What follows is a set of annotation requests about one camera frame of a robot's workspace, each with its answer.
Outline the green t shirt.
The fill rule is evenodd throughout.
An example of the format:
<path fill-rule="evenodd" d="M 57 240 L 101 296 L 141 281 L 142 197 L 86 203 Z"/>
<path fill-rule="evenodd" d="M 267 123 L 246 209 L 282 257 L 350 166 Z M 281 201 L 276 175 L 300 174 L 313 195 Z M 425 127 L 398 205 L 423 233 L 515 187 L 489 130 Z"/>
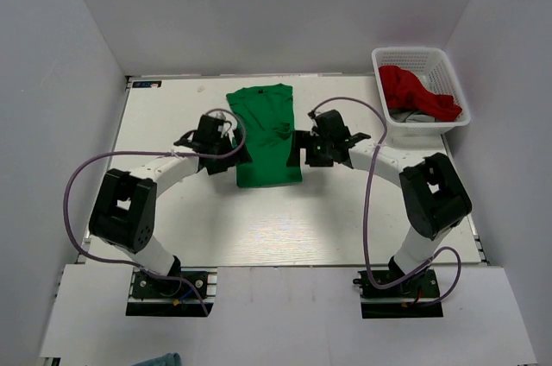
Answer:
<path fill-rule="evenodd" d="M 252 159 L 237 167 L 237 186 L 259 188 L 300 183 L 301 170 L 286 165 L 295 130 L 292 87 L 284 84 L 247 87 L 227 94 L 226 99 L 245 125 L 245 147 Z"/>

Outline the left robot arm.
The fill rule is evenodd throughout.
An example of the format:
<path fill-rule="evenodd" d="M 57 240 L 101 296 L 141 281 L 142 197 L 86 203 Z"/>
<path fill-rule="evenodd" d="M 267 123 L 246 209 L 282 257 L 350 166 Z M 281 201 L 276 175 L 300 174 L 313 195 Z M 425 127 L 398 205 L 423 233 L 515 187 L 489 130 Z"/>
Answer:
<path fill-rule="evenodd" d="M 183 179 L 205 169 L 217 174 L 251 162 L 240 128 L 228 134 L 222 125 L 185 133 L 173 149 L 129 171 L 112 168 L 103 177 L 89 222 L 94 237 L 121 250 L 153 277 L 162 295 L 182 286 L 181 264 L 154 236 L 157 199 Z"/>

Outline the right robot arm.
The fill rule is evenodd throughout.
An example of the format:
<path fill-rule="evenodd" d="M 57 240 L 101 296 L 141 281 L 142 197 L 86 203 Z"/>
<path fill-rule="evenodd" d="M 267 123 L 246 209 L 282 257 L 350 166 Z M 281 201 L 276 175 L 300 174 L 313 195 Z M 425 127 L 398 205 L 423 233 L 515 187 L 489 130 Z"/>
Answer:
<path fill-rule="evenodd" d="M 291 153 L 286 165 L 297 167 L 300 151 L 305 151 L 305 164 L 311 167 L 333 167 L 340 164 L 368 174 L 363 215 L 363 249 L 368 252 L 368 212 L 373 178 L 378 176 L 400 188 L 410 227 L 399 250 L 390 259 L 389 283 L 379 290 L 391 288 L 407 296 L 421 284 L 420 274 L 440 252 L 445 236 L 471 213 L 469 198 L 449 157 L 435 153 L 416 163 L 412 157 L 395 148 L 374 142 L 366 134 L 357 133 L 342 140 L 332 140 L 313 132 L 296 131 L 292 136 Z"/>

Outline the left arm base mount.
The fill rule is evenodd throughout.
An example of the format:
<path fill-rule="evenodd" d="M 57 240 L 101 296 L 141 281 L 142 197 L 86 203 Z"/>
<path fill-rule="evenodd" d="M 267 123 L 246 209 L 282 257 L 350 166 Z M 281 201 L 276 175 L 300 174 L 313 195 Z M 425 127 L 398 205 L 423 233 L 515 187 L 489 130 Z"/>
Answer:
<path fill-rule="evenodd" d="M 182 268 L 180 276 L 198 291 L 201 302 L 187 283 L 160 281 L 135 269 L 130 281 L 128 317 L 204 318 L 215 303 L 217 269 Z"/>

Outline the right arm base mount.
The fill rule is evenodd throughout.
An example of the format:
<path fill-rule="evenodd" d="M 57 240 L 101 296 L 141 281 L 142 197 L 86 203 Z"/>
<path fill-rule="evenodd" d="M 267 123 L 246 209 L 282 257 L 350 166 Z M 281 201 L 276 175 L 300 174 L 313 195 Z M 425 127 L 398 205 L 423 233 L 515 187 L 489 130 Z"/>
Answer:
<path fill-rule="evenodd" d="M 360 291 L 363 319 L 436 319 L 443 317 L 436 273 L 428 269 L 395 287 L 377 289 L 366 271 L 359 271 L 353 284 Z"/>

